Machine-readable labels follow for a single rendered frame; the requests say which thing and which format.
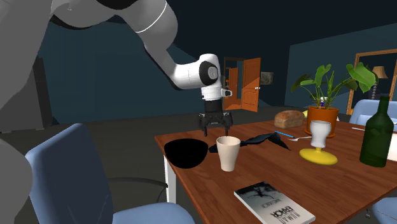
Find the wooden framed mirror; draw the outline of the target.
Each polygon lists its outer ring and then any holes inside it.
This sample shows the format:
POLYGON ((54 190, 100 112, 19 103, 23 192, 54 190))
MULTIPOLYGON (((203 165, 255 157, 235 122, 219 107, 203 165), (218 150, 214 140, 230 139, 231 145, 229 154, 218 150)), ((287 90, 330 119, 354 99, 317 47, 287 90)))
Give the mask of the wooden framed mirror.
MULTIPOLYGON (((378 50, 378 51, 372 51, 372 52, 361 52, 357 53, 354 59, 354 67, 359 63, 359 58, 360 57, 365 57, 365 56, 372 56, 372 55, 384 55, 384 54, 391 54, 391 53, 397 53, 397 48, 395 49, 389 49, 389 50, 378 50)), ((393 99, 393 94, 394 94, 394 89, 395 85, 397 82, 397 59, 394 67, 394 73, 393 73, 393 79, 391 83, 391 88, 389 91, 389 96, 390 96, 390 101, 393 99)), ((347 103, 347 109, 346 109, 346 114, 351 115, 351 109, 352 109, 352 101, 354 97, 354 90, 349 91, 349 98, 348 98, 348 103, 347 103)))

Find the black and white book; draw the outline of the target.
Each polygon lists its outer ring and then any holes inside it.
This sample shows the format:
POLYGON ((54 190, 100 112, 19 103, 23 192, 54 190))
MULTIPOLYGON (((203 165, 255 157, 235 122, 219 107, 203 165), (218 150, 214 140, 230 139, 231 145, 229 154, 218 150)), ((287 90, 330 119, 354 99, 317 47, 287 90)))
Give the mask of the black and white book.
POLYGON ((263 224, 310 224, 316 219, 308 210, 265 181, 238 189, 234 195, 263 224))

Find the brown bread loaf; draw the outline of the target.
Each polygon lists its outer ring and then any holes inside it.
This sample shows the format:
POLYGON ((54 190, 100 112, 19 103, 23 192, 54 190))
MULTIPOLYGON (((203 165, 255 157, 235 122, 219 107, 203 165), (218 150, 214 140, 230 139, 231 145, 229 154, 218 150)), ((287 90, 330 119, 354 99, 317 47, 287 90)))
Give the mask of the brown bread loaf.
POLYGON ((275 115, 274 126, 281 129, 289 129, 303 125, 304 114, 301 111, 286 110, 275 115))

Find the orange door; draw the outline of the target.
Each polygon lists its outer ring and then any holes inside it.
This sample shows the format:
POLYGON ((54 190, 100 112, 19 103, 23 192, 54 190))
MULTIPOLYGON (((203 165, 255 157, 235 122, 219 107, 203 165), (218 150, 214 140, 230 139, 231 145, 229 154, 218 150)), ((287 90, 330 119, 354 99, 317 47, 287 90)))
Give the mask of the orange door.
POLYGON ((260 93, 260 67, 261 58, 242 59, 225 57, 224 73, 228 71, 228 76, 224 76, 223 84, 233 92, 231 96, 226 96, 223 100, 224 110, 244 109, 257 112, 259 93, 260 93), (242 61, 242 85, 238 88, 238 67, 226 67, 227 61, 242 61))

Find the white goblet on yellow base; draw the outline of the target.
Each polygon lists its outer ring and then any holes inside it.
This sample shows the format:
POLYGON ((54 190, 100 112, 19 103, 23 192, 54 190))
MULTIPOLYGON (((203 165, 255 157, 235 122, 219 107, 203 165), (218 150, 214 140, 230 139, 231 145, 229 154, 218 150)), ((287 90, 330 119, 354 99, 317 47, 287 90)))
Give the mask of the white goblet on yellow base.
POLYGON ((312 140, 310 142, 312 148, 300 150, 300 156, 314 164, 335 165, 338 162, 337 157, 327 151, 323 151, 323 148, 326 147, 326 138, 331 132, 331 123, 321 120, 312 120, 310 123, 310 131, 312 134, 312 140))

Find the black crumpled cloth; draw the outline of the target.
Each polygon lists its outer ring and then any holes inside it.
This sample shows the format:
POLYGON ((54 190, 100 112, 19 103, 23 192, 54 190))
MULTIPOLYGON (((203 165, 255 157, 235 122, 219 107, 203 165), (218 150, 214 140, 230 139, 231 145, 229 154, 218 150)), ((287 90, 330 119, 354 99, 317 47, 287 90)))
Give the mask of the black crumpled cloth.
POLYGON ((251 145, 251 144, 261 144, 265 140, 269 140, 270 142, 289 150, 288 146, 281 140, 280 135, 276 132, 258 135, 256 137, 249 138, 245 141, 241 141, 240 146, 247 146, 247 145, 251 145))

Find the black bowl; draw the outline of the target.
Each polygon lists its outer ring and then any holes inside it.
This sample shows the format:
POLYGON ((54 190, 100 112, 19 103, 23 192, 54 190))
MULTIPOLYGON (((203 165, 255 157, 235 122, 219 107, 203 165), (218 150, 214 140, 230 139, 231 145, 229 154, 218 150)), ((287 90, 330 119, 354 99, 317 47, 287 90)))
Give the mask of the black bowl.
POLYGON ((191 169, 204 161, 208 152, 208 144, 198 139, 176 139, 166 143, 164 151, 173 166, 191 169))

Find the dark wall picture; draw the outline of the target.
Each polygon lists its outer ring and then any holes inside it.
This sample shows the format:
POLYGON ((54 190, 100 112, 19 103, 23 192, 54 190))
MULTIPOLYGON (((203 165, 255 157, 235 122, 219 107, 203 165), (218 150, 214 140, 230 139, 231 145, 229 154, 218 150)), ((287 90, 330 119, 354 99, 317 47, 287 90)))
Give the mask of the dark wall picture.
POLYGON ((260 85, 272 85, 274 80, 274 73, 263 71, 260 73, 260 85))

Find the dark green bottle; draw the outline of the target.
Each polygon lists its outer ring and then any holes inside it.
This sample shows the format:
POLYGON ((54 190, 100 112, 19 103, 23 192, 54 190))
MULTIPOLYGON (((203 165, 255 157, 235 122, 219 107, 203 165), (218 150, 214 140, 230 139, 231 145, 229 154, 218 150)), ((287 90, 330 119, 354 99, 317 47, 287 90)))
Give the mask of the dark green bottle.
POLYGON ((385 167, 394 124, 387 111, 389 96, 381 96, 377 112, 366 122, 360 162, 372 167, 385 167))

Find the wooden table with white legs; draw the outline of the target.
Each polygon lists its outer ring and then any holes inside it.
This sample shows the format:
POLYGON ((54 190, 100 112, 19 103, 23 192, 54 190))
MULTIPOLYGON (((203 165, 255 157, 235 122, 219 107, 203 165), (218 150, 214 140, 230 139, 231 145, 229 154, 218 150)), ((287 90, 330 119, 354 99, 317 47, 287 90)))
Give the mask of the wooden table with white legs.
POLYGON ((265 141, 240 149, 235 169, 225 172, 219 156, 210 153, 191 169, 165 163, 167 200, 176 201, 176 186, 181 184, 204 224, 261 224, 234 196, 234 191, 266 181, 310 211, 314 224, 344 224, 381 198, 397 190, 397 162, 383 168, 359 161, 362 130, 340 122, 335 137, 326 149, 334 154, 335 165, 316 165, 299 152, 308 148, 306 139, 286 141, 286 148, 265 141))

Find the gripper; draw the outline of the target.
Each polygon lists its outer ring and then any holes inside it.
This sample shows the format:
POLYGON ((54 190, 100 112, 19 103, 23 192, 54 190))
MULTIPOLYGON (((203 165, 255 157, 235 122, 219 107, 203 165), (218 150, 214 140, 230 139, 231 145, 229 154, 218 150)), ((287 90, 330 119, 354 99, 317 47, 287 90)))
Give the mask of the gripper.
POLYGON ((207 136, 208 123, 223 123, 225 128, 225 135, 228 136, 228 131, 232 126, 231 112, 224 112, 222 100, 205 101, 205 113, 199 114, 199 125, 202 129, 204 136, 207 136))

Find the green plant in orange pot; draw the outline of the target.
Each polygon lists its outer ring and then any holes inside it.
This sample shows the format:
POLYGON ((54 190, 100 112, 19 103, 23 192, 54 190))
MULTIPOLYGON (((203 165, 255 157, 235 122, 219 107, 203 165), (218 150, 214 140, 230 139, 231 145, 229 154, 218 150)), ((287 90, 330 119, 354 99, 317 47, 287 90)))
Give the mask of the green plant in orange pot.
POLYGON ((314 120, 320 120, 331 123, 331 131, 328 136, 335 136, 339 109, 331 105, 342 87, 347 87, 353 91, 360 89, 365 93, 377 81, 377 75, 361 62, 356 66, 347 64, 346 69, 347 73, 340 81, 336 81, 331 65, 322 65, 317 68, 313 78, 309 74, 304 74, 291 86, 292 92, 299 87, 307 90, 315 104, 308 107, 306 133, 313 134, 314 130, 310 127, 310 124, 314 120))

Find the cream cup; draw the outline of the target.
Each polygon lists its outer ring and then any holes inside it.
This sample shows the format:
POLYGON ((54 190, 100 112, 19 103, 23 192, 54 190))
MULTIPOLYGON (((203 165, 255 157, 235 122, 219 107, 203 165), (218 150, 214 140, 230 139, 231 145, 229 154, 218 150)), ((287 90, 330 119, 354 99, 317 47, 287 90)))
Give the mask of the cream cup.
POLYGON ((239 154, 240 139, 233 136, 222 136, 217 138, 216 146, 221 169, 226 172, 233 171, 239 154))

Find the white flat sheet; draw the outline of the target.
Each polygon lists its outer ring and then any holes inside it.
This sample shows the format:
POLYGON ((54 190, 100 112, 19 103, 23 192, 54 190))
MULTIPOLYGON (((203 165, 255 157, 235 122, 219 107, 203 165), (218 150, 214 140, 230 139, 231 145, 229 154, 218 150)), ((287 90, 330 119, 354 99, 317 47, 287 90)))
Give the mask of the white flat sheet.
POLYGON ((397 134, 392 135, 387 159, 397 162, 397 134))

